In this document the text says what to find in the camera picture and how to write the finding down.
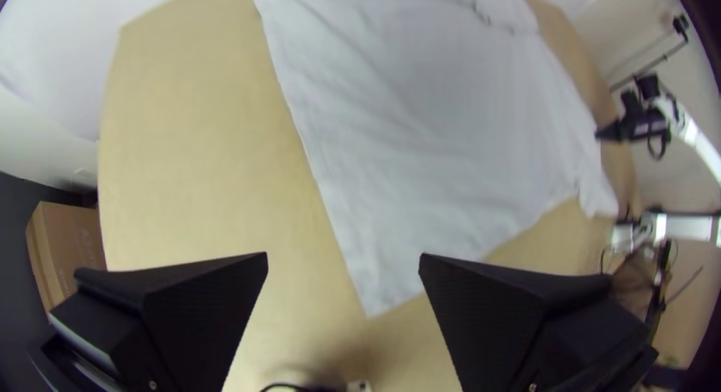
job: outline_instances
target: cable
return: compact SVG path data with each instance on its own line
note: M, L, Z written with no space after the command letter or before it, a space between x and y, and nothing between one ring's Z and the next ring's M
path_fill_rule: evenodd
M296 392L313 392L312 389L308 389L307 387L289 384L286 382L274 382L274 383L264 387L263 389L261 389L261 392L268 392L269 390L276 389L279 387L284 387L285 389L292 389L292 390L295 390Z
M666 300L666 302L664 303L665 306L668 307L668 305L670 305L671 302L673 302L674 300L676 300L676 298L678 298L679 296L681 296L681 294L696 280L696 278L698 278L698 276L701 275L701 272L702 272L703 270L704 270L704 266L701 265L701 266L696 270L696 272L694 272L693 275L691 275L691 278L689 278L689 280L686 281L686 283L684 283L683 286L681 286L681 289L679 289L675 294L673 294L672 296L670 296L670 297Z
M648 52L651 51L653 48L655 48L656 46L658 46L659 44L661 44L664 40L666 40L667 38L671 37L671 36L674 35L674 34L676 34L676 31L675 31L675 30L673 30L673 29L666 30L662 35L660 35L659 37L657 37L655 40L653 40L653 41L651 41L650 43L646 44L646 45L643 46L641 49L639 49L639 50L637 50L635 53L633 53L632 55L624 58L621 63L617 64L613 69L611 69L611 70L608 72L608 74L606 74L606 80L608 80L608 79L610 79L611 77L613 77L613 76L616 74L616 72L618 72L618 70L620 70L624 65L627 65L627 64L630 63L631 61L633 61L633 60L637 59L638 57L643 56L644 54L648 53Z
M676 259L678 258L678 241L672 242L671 245L676 246L676 252L674 253L674 260L671 262L671 268L668 269L669 271L673 270L674 265L676 265Z

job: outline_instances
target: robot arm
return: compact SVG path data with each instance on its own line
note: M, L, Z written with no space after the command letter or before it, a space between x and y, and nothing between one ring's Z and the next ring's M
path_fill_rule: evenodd
M686 108L671 96L653 98L650 100L650 105L669 121L671 135L680 138L696 151L716 183L721 186L721 155L713 147L708 137L698 128Z
M599 131L601 140L637 141L660 136L664 145L677 137L693 148L721 187L721 155L672 95L661 95L656 75L636 81L643 102L633 91L622 94L626 115ZM632 252L643 243L657 246L667 238L711 242L721 247L721 210L715 213L672 213L646 210L638 221L619 222L611 249Z

